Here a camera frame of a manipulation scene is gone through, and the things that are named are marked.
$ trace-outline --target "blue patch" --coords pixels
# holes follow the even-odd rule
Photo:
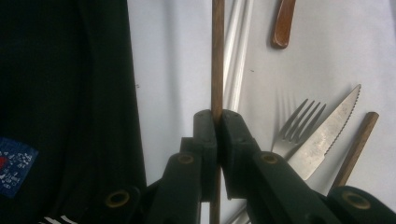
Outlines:
[[[37,154],[24,143],[0,137],[0,194],[15,197]]]

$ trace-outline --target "metal rivet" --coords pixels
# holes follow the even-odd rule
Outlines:
[[[177,159],[182,164],[190,164],[194,161],[194,157],[189,155],[181,155]]]
[[[126,203],[129,202],[131,196],[129,195],[128,191],[125,189],[120,189],[109,194],[105,200],[105,204],[107,207],[110,208],[117,208],[124,206]]]
[[[277,163],[277,158],[275,156],[262,155],[261,158],[262,158],[262,161],[265,161],[265,162],[270,163],[270,164]]]
[[[359,209],[369,209],[371,207],[370,202],[367,199],[361,197],[359,194],[352,191],[346,190],[342,194],[344,201]]]

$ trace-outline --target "knife handle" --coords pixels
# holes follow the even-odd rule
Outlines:
[[[289,44],[295,3],[295,0],[281,0],[280,2],[272,38],[274,48],[285,49]]]

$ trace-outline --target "clamp jaw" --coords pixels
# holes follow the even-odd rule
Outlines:
[[[218,135],[210,110],[195,114],[193,137],[182,138],[163,178],[142,194],[134,222],[200,223],[201,203],[214,200],[218,162],[228,198],[247,199],[253,224],[396,223],[396,214],[363,190],[339,187],[323,196],[310,189],[282,157],[261,151],[242,116],[229,110]]]

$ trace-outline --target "cutlery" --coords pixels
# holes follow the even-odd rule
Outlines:
[[[308,179],[323,162],[332,143],[347,124],[360,90],[361,85],[358,85],[290,157],[289,165],[302,179]]]
[[[294,111],[288,121],[283,125],[282,129],[276,137],[272,152],[280,155],[285,160],[290,157],[298,147],[309,137],[312,133],[315,123],[320,117],[326,105],[324,105],[319,112],[312,118],[315,111],[318,109],[320,103],[318,103],[311,112],[306,116],[306,113],[312,107],[315,101],[313,101],[304,111],[300,113],[305,106],[308,99]]]
[[[280,2],[272,38],[272,45],[275,48],[285,49],[289,44],[295,2],[295,0]]]

